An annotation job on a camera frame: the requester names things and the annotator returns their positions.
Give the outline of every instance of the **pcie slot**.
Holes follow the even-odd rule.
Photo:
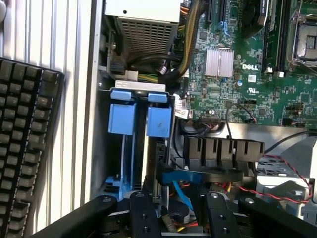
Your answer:
[[[220,0],[219,22],[226,21],[227,0]]]
[[[213,22],[213,15],[214,15],[214,8],[216,6],[215,0],[209,0],[208,1],[208,8],[206,12],[206,24],[210,25]]]

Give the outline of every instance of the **chip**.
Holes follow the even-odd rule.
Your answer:
[[[259,108],[259,116],[265,116],[266,109],[265,108]]]
[[[226,108],[231,108],[232,107],[232,101],[226,101],[225,102],[225,106],[226,106]]]
[[[199,32],[199,39],[205,41],[207,39],[207,32],[206,31]]]

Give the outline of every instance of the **motherboard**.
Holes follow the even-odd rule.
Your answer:
[[[189,117],[223,121],[231,109],[230,122],[254,123],[239,103],[256,124],[316,129],[316,1],[267,1],[266,24],[253,35],[242,29],[246,2],[215,0],[200,18],[183,86]]]

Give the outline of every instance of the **blue cable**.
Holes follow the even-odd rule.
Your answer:
[[[183,191],[181,190],[180,186],[178,185],[178,183],[176,181],[173,181],[173,185],[175,187],[175,190],[178,194],[178,196],[180,197],[180,199],[183,201],[183,203],[185,203],[190,210],[194,210],[190,200],[188,197],[185,196],[185,194],[183,193]]]

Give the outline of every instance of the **power supply vent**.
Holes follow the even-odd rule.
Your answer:
[[[118,23],[129,52],[141,54],[167,53],[176,35],[176,23],[119,17]]]

